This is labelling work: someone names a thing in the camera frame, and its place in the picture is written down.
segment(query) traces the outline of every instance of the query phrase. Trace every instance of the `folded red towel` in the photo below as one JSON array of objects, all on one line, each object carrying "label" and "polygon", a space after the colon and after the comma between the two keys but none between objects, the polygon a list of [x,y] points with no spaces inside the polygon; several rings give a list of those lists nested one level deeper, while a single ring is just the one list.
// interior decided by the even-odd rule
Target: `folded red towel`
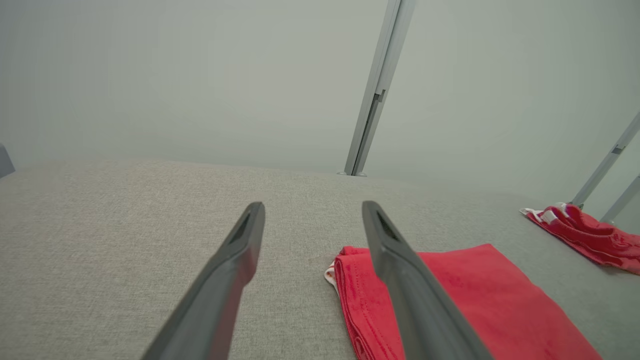
[{"label": "folded red towel", "polygon": [[[564,311],[493,246],[419,256],[496,360],[600,359]],[[359,360],[404,359],[391,299],[369,250],[345,247],[335,277]]]},{"label": "folded red towel", "polygon": [[639,235],[599,222],[576,205],[563,202],[543,211],[520,212],[593,262],[640,275]]}]

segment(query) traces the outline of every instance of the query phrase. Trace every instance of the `gray object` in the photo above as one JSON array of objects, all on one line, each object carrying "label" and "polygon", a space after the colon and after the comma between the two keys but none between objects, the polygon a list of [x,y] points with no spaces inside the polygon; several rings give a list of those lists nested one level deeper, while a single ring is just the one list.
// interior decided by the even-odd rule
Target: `gray object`
[{"label": "gray object", "polygon": [[14,171],[15,168],[9,158],[9,153],[6,151],[6,147],[0,143],[0,177],[7,176]]},{"label": "gray object", "polygon": [[595,190],[595,188],[600,184],[602,179],[607,175],[607,172],[611,169],[613,164],[615,164],[616,160],[625,150],[625,148],[629,145],[631,140],[633,140],[636,133],[640,130],[640,113],[636,115],[631,124],[627,127],[624,133],[620,136],[618,141],[607,156],[602,160],[598,168],[593,172],[589,180],[582,186],[578,194],[573,198],[571,204],[575,204],[582,208],[584,202],[587,200],[589,195]]},{"label": "gray object", "polygon": [[376,275],[391,297],[408,360],[493,360],[449,294],[380,205],[362,203]]},{"label": "gray object", "polygon": [[640,192],[640,175],[635,178],[618,200],[607,210],[607,213],[600,219],[601,222],[613,223],[613,219],[620,214],[620,211]]},{"label": "gray object", "polygon": [[396,71],[404,38],[409,30],[416,0],[388,0],[387,11],[371,63],[351,147],[344,165],[347,175],[360,176],[376,132],[382,107],[387,100],[391,80]]},{"label": "gray object", "polygon": [[253,201],[268,210],[229,359],[355,360],[324,277],[375,200],[416,251],[491,243],[604,359],[635,359],[640,277],[594,265],[518,195],[171,161],[50,163],[0,181],[0,358],[139,359]]},{"label": "gray object", "polygon": [[264,205],[250,204],[193,281],[143,360],[226,360],[243,288],[255,274]]}]

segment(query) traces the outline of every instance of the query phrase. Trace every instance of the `red cloth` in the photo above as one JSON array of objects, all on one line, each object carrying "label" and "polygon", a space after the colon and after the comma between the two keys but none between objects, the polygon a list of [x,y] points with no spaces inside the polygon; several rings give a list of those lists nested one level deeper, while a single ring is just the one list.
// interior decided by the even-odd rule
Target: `red cloth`
[{"label": "red cloth", "polygon": [[562,208],[549,206],[540,214],[541,221],[532,213],[527,217],[593,262],[640,275],[639,235],[599,222],[576,205],[566,204],[565,212]]},{"label": "red cloth", "polygon": [[[496,360],[600,359],[564,311],[493,246],[419,256]],[[345,247],[335,276],[358,359],[404,359],[391,299],[369,250]]]}]

